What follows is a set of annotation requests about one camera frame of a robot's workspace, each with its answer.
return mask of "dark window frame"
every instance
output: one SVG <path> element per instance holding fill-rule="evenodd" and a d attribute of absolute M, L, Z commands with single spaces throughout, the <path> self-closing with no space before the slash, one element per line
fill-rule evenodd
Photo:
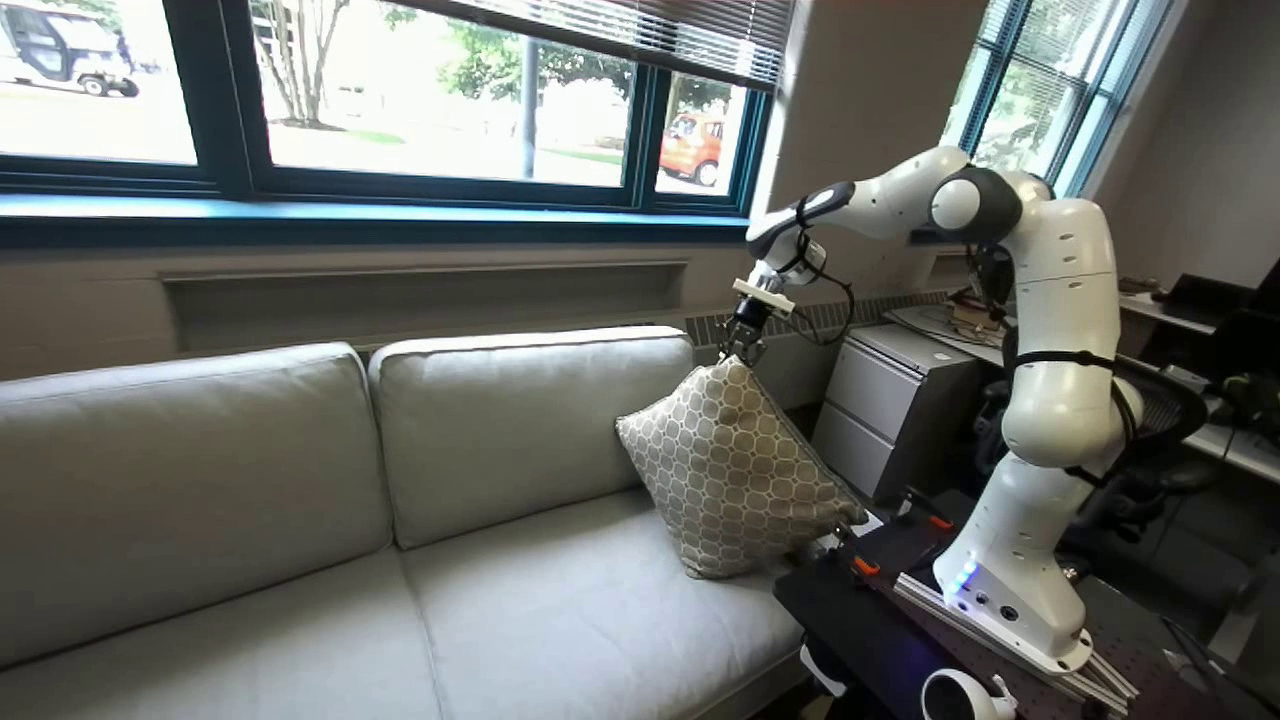
<path fill-rule="evenodd" d="M 1086 48 L 1086 60 L 1081 66 L 1081 75 L 1058 71 L 1058 70 L 1020 52 L 1020 37 L 1027 29 L 1032 3 L 1034 0 L 1007 0 L 991 40 L 974 37 L 972 55 L 989 52 L 989 66 L 984 66 L 984 75 L 972 93 L 964 124 L 953 141 L 972 155 L 981 153 L 981 141 L 989 133 L 989 121 L 997 111 L 997 101 L 1001 101 L 1001 88 L 1004 88 L 1004 75 L 1011 66 L 1022 66 L 1027 71 L 1053 75 L 1054 85 L 1063 85 L 1072 93 L 1072 111 L 1054 137 L 1045 180 L 1054 183 L 1058 197 L 1081 197 L 1093 183 L 1093 171 L 1096 171 L 1109 141 L 1114 137 L 1118 118 L 1132 106 L 1132 85 L 1134 85 L 1139 70 L 1148 66 L 1148 52 L 1156 46 L 1158 23 L 1170 15 L 1170 3 L 1166 0 L 1111 3 L 1109 11 L 1118 11 L 1118 22 L 1114 22 L 1118 32 L 1103 48 L 1103 32 L 1109 32 L 1111 15 L 1099 23 L 1099 37 Z"/>
<path fill-rule="evenodd" d="M 672 71 L 635 60 L 630 127 L 618 189 L 452 180 L 452 178 L 381 178 L 275 170 L 266 162 L 266 124 L 252 48 L 249 0 L 160 0 L 184 85 L 184 111 L 195 143 L 195 170 L 0 155 L 0 191 L 62 197 L 184 197 L 249 204 L 415 204 L 415 210 L 548 210 L 615 217 L 749 217 L 761 171 L 771 95 L 749 93 L 742 127 L 728 197 L 654 191 L 654 155 Z"/>

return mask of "throw pillow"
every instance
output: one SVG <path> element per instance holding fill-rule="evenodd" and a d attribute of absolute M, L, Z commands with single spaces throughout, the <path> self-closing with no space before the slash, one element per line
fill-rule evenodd
<path fill-rule="evenodd" d="M 741 577 L 859 517 L 737 357 L 615 430 L 697 577 Z"/>

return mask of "car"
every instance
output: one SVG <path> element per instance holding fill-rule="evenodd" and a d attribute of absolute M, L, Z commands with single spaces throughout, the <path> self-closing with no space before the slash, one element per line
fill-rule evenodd
<path fill-rule="evenodd" d="M 658 170 L 680 180 L 697 180 L 704 189 L 718 183 L 718 118 L 674 118 L 672 133 L 665 137 Z"/>
<path fill-rule="evenodd" d="M 138 95 L 123 37 L 96 11 L 0 0 L 0 55 L 14 85 Z"/>

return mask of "back cushion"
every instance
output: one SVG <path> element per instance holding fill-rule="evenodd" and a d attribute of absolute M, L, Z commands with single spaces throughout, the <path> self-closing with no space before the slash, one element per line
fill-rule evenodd
<path fill-rule="evenodd" d="M 372 361 L 403 547 L 635 483 L 615 416 L 692 373 L 674 327 L 388 345 Z"/>
<path fill-rule="evenodd" d="M 346 345 L 0 383 L 0 670 L 381 545 Z"/>

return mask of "white couch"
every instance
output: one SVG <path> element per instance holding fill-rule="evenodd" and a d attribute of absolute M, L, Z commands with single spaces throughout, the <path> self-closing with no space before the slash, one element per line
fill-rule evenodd
<path fill-rule="evenodd" d="M 692 581 L 612 421 L 672 327 L 0 383 L 0 716 L 752 716 L 769 577 Z"/>

